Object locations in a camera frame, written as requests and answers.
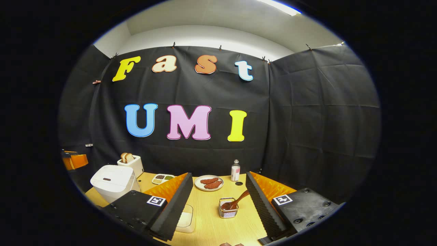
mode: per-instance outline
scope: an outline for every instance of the spice tray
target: spice tray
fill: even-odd
[[[173,179],[174,176],[170,175],[170,174],[156,174],[153,179],[152,179],[152,183],[154,184],[162,184],[164,182],[169,181],[170,179]]]

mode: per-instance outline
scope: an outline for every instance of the wooden table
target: wooden table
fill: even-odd
[[[152,183],[155,174],[144,172],[138,177],[141,192],[156,185]],[[194,208],[196,227],[192,233],[174,232],[171,241],[164,242],[173,246],[219,246],[227,242],[231,245],[242,243],[244,246],[260,246],[258,239],[267,234],[257,214],[252,198],[247,196],[239,203],[236,217],[223,219],[218,212],[219,199],[233,197],[237,199],[246,188],[246,174],[240,174],[238,186],[232,182],[230,176],[220,176],[225,182],[221,189],[216,191],[202,191],[193,183],[187,204]],[[93,188],[85,196],[95,205],[105,207],[108,202]]]

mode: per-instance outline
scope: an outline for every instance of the white appliance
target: white appliance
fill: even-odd
[[[142,167],[141,157],[137,155],[132,155],[132,157],[134,158],[133,161],[130,161],[129,163],[123,163],[120,159],[118,160],[117,165],[133,168],[135,172],[135,178],[138,178],[144,172],[144,169]]]
[[[131,190],[140,192],[134,169],[131,167],[105,165],[94,174],[90,182],[108,203]]]

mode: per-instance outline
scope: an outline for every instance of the sauce bottle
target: sauce bottle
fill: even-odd
[[[231,181],[238,181],[240,178],[240,165],[238,164],[238,160],[234,160],[234,164],[231,167]]]

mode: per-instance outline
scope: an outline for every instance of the white wall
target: white wall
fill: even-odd
[[[94,46],[106,56],[111,57],[115,55],[130,37],[131,33],[126,22],[122,22],[95,41]]]
[[[106,40],[109,43],[110,39],[115,37],[116,35],[108,33],[108,37],[101,38],[105,42],[102,41],[100,47],[106,48]],[[173,42],[176,42],[177,46],[202,46],[217,49],[221,45],[222,49],[256,56],[260,59],[265,56],[265,59],[272,61],[294,53],[273,41],[248,32],[206,25],[172,26],[141,32],[132,35],[119,47],[117,53],[123,54],[139,49],[172,46]]]

